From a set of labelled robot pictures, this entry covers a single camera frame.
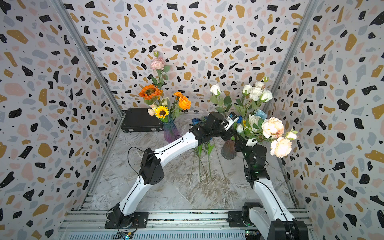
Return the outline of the brown ribbed glass vase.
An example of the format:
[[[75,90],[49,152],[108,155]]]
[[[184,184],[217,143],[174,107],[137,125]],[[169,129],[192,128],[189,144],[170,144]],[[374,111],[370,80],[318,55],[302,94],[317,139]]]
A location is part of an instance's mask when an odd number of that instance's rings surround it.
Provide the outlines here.
[[[225,143],[222,147],[222,150],[221,150],[221,154],[222,154],[223,158],[225,158],[227,160],[234,159],[237,155],[237,152],[235,149],[235,141],[233,141],[233,140],[225,141]]]

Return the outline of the small blue tulip flower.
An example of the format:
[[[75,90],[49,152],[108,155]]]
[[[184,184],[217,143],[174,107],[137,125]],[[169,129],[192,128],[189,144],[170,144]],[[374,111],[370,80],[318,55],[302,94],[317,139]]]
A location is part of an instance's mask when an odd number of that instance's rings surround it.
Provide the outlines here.
[[[207,166],[208,166],[208,172],[209,177],[212,179],[212,171],[211,171],[211,153],[214,149],[215,145],[211,142],[205,143],[205,151],[206,151],[206,159],[207,159]]]

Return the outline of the blue rose bouquet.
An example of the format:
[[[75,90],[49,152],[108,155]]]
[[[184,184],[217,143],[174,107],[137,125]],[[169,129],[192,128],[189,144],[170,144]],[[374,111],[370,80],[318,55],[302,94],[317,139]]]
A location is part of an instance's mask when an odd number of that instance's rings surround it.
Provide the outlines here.
[[[201,120],[198,119],[198,118],[194,118],[194,119],[192,119],[192,124],[193,124],[193,126],[199,124],[200,122],[201,122]]]

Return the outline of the purple ribbed glass vase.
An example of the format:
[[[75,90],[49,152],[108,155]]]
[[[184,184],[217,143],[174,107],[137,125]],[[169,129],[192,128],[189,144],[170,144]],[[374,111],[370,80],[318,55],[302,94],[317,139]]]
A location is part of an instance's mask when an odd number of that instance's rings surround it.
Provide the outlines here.
[[[163,123],[163,126],[164,126],[164,139],[168,143],[172,143],[180,136],[177,126],[175,125],[175,120],[172,120],[168,123]]]

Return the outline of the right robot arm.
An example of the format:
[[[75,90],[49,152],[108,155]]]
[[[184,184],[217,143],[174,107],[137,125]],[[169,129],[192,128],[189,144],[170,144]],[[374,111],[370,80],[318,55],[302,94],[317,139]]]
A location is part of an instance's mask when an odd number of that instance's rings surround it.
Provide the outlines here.
[[[308,240],[305,222],[297,220],[289,212],[275,191],[265,168],[267,148],[236,142],[235,150],[243,154],[246,180],[261,200],[259,203],[245,203],[242,211],[244,223],[256,226],[265,240]]]

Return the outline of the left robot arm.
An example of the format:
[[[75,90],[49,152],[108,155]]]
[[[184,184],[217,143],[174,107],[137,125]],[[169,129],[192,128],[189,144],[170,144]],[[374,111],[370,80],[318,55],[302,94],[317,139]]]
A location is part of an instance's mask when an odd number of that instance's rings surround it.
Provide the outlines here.
[[[147,191],[165,177],[163,167],[184,152],[208,143],[211,138],[229,140],[235,133],[234,123],[239,117],[230,113],[227,117],[213,112],[199,123],[193,125],[183,136],[170,144],[143,151],[138,178],[128,194],[113,208],[107,211],[105,229],[123,229],[134,225],[135,211]]]

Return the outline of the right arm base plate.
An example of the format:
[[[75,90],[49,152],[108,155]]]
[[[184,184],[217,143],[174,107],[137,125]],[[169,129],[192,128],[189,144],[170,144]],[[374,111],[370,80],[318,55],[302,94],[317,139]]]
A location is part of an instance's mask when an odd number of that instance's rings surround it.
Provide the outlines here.
[[[246,213],[228,211],[227,222],[231,228],[270,228],[269,217],[262,208],[251,208]]]

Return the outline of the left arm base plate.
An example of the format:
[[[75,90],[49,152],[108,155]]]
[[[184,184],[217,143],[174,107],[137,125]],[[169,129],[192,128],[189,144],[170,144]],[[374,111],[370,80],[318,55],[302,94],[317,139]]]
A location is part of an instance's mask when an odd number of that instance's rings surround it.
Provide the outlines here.
[[[134,212],[129,216],[108,213],[105,229],[145,229],[148,218],[148,212]]]

